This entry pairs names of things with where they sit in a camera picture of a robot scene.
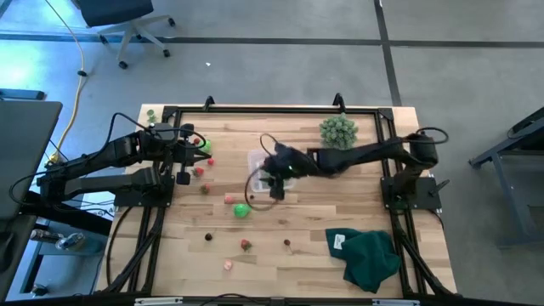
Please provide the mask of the dark green cloth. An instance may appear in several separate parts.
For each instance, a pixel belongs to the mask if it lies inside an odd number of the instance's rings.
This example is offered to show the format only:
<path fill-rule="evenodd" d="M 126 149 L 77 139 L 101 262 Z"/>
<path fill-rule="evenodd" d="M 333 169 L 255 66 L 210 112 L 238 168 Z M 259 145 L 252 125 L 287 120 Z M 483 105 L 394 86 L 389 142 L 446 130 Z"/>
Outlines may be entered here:
<path fill-rule="evenodd" d="M 382 282 L 399 271 L 400 257 L 387 232 L 333 228 L 325 234 L 331 256 L 346 264 L 343 279 L 364 292 L 377 293 Z"/>

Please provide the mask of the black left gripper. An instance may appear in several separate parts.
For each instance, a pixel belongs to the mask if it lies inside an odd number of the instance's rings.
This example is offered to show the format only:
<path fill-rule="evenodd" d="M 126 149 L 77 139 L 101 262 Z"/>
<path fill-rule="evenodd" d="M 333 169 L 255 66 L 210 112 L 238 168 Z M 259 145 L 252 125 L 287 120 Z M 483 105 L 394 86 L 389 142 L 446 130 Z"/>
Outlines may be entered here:
<path fill-rule="evenodd" d="M 189 137 L 195 134 L 195 127 L 191 123 L 186 123 L 180 127 L 180 129 L 174 134 L 178 136 L 173 145 L 173 164 L 179 164 L 180 169 L 176 172 L 175 183 L 176 184 L 189 184 L 190 175 L 186 172 L 185 167 L 187 164 L 192 165 L 194 163 L 195 147 L 201 149 L 204 146 L 203 142 L 195 143 L 195 145 L 189 142 Z M 211 157 L 199 157 L 195 163 L 205 163 L 211 160 Z"/>

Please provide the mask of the black metal rig frame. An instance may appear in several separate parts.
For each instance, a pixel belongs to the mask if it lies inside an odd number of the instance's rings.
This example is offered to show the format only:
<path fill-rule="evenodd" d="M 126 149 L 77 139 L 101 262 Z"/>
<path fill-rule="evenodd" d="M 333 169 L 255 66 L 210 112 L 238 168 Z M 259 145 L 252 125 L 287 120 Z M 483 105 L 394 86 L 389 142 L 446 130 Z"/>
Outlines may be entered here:
<path fill-rule="evenodd" d="M 345 264 L 327 248 L 325 230 L 391 230 L 382 202 L 380 178 L 393 173 L 392 162 L 377 161 L 350 168 L 339 178 L 303 178 L 270 205 L 257 193 L 254 210 L 236 218 L 226 196 L 239 203 L 248 195 L 250 150 L 272 147 L 275 141 L 299 150 L 320 142 L 320 123 L 330 106 L 143 105 L 146 112 L 170 123 L 192 123 L 212 142 L 212 166 L 189 185 L 174 189 L 156 251 L 156 266 L 142 263 L 128 282 L 131 290 L 155 296 L 217 296 L 234 292 L 253 297 L 360 298 L 363 292 L 343 279 Z M 208 195 L 200 192 L 210 184 Z M 206 241 L 205 234 L 212 234 Z M 241 240 L 252 243 L 244 252 Z M 291 241 L 291 255 L 283 241 Z M 230 271 L 224 262 L 233 263 Z"/>

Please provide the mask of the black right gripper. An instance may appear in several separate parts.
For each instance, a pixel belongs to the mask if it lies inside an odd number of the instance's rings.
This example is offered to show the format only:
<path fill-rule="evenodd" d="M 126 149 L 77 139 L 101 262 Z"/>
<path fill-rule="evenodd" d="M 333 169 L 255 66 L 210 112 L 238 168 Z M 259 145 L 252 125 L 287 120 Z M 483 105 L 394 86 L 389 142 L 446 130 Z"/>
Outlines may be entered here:
<path fill-rule="evenodd" d="M 275 153 L 264 159 L 261 168 L 275 178 L 269 181 L 269 196 L 275 200 L 285 199 L 284 180 L 300 179 L 306 176 L 318 176 L 319 168 L 307 154 L 291 146 L 276 143 Z"/>

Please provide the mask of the dark grey cabinet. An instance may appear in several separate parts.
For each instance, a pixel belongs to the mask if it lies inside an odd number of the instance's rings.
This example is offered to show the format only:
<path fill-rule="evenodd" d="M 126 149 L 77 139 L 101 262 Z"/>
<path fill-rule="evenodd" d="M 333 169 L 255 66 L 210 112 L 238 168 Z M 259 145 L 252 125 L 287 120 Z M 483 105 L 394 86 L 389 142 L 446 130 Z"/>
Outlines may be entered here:
<path fill-rule="evenodd" d="M 36 221 L 31 215 L 0 221 L 0 302 L 8 295 Z"/>

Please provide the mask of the dark grey side table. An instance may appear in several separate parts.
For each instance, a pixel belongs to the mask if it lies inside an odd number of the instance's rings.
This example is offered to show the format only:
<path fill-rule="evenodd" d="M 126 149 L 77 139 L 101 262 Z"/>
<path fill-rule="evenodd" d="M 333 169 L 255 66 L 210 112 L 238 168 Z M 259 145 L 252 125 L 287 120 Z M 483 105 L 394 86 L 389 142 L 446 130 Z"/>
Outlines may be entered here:
<path fill-rule="evenodd" d="M 60 102 L 0 101 L 0 220 L 18 214 L 61 109 Z"/>

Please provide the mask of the green potted plant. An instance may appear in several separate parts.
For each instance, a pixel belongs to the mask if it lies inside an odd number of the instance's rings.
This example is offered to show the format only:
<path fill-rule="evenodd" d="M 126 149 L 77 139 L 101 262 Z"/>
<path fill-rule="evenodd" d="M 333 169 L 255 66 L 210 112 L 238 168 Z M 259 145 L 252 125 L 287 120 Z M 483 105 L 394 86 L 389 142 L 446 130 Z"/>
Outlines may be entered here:
<path fill-rule="evenodd" d="M 325 119 L 320 125 L 321 143 L 326 148 L 346 150 L 353 147 L 359 129 L 345 113 Z"/>

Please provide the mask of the black office chair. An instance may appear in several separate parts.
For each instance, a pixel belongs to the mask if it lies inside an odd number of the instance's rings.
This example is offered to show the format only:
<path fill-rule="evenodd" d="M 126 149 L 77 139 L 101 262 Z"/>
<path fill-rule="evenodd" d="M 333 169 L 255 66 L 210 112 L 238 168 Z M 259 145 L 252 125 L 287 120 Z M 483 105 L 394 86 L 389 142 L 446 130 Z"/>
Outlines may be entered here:
<path fill-rule="evenodd" d="M 171 27 L 175 27 L 176 22 L 169 14 L 148 17 L 148 14 L 154 12 L 152 0 L 77 0 L 76 2 L 88 27 L 107 26 L 97 31 L 99 40 L 103 44 L 108 43 L 106 34 L 123 33 L 121 47 L 116 55 L 121 69 L 128 68 L 123 55 L 133 37 L 139 40 L 146 38 L 162 51 L 165 58 L 171 56 L 165 44 L 152 35 L 146 26 L 166 21 Z"/>

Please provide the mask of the grey metal cart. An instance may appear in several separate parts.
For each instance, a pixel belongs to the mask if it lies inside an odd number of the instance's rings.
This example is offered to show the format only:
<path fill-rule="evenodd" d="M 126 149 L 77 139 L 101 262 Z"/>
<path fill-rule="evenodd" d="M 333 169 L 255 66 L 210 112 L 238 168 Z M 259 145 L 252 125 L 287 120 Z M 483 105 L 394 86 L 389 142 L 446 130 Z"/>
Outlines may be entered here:
<path fill-rule="evenodd" d="M 514 124 L 506 138 L 468 161 L 474 169 L 490 162 L 514 223 L 513 237 L 499 244 L 514 247 L 544 244 L 544 222 L 531 211 L 544 213 L 544 106 Z"/>

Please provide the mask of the black flat bar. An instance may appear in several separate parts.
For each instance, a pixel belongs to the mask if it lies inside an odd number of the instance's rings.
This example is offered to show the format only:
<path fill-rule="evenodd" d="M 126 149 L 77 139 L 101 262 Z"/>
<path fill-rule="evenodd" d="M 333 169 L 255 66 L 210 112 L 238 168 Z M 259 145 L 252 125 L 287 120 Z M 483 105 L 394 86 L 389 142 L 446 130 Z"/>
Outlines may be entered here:
<path fill-rule="evenodd" d="M 0 88 L 0 99 L 44 100 L 45 96 L 39 90 Z"/>

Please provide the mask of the metal bottle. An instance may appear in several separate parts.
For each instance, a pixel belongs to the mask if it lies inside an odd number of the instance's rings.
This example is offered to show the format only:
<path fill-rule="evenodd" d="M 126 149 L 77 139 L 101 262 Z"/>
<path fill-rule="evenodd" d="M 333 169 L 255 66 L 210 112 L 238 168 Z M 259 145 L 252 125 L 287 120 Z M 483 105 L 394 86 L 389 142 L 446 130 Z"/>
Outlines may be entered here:
<path fill-rule="evenodd" d="M 85 235 L 83 233 L 73 233 L 57 240 L 55 247 L 61 251 L 75 251 L 82 247 L 84 242 Z"/>
<path fill-rule="evenodd" d="M 55 244 L 60 239 L 60 237 L 57 234 L 51 233 L 44 229 L 34 229 L 31 232 L 30 239 L 32 241 Z"/>

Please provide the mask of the clear plastic tupperware container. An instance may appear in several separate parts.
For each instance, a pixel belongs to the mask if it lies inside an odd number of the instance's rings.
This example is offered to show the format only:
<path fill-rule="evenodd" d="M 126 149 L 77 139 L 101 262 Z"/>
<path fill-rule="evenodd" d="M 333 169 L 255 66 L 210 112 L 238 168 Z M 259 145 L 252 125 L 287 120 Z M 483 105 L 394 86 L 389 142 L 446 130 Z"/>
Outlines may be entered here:
<path fill-rule="evenodd" d="M 269 192 L 270 186 L 264 180 L 270 175 L 261 169 L 268 154 L 264 150 L 250 150 L 247 155 L 249 173 L 257 172 L 250 178 L 250 187 L 253 192 Z"/>

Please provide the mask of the silver metal bracket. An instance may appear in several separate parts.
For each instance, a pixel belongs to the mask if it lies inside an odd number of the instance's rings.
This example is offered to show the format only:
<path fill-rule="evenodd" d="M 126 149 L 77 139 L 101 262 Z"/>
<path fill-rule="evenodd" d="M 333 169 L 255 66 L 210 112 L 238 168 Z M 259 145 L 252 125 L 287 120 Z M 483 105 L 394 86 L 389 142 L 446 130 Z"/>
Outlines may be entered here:
<path fill-rule="evenodd" d="M 418 300 L 410 299 L 373 299 L 372 306 L 421 306 Z"/>
<path fill-rule="evenodd" d="M 180 306 L 183 303 L 182 297 L 139 297 L 133 306 Z"/>

